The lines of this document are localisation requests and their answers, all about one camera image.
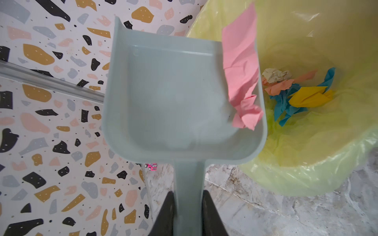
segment terrazzo wall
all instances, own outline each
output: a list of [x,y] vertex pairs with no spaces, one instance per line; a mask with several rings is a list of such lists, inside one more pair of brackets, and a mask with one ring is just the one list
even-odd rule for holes
[[109,149],[101,112],[0,77],[0,235],[148,234],[141,167]]
[[104,93],[114,17],[185,36],[206,0],[0,0],[0,59]]

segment plastic bag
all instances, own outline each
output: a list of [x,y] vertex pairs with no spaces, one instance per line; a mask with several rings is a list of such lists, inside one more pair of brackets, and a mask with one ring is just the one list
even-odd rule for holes
[[[221,41],[222,29],[251,0],[208,0],[187,37]],[[293,77],[318,69],[316,86],[336,67],[334,99],[293,115],[284,127],[265,109],[263,151],[240,169],[263,187],[286,196],[312,196],[338,188],[365,163],[378,141],[378,1],[256,0],[260,69]]]

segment gray dustpan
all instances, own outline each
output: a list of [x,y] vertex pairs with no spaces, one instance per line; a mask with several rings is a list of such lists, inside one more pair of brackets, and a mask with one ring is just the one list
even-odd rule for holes
[[[259,80],[253,94],[263,110]],[[102,127],[111,149],[137,163],[175,169],[174,235],[202,235],[205,168],[241,164],[262,150],[254,131],[231,125],[220,42],[139,32],[115,20]]]

